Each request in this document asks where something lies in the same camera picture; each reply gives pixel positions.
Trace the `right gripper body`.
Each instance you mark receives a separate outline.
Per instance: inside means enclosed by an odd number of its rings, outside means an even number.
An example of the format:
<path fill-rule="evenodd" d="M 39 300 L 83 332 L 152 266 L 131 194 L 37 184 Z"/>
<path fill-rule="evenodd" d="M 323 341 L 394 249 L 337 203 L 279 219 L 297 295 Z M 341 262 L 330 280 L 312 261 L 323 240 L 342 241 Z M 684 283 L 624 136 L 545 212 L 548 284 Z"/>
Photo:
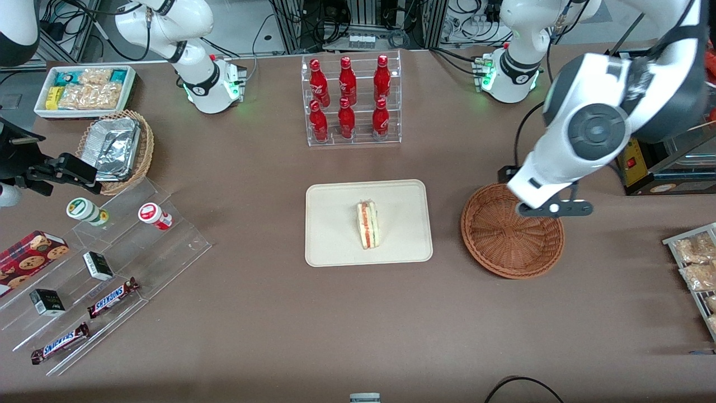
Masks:
<path fill-rule="evenodd" d="M 22 175 L 31 165 L 32 157 L 23 146 L 2 145 L 1 153 L 1 207 L 13 207 L 21 200 L 21 192 L 16 187 L 16 176 Z"/>

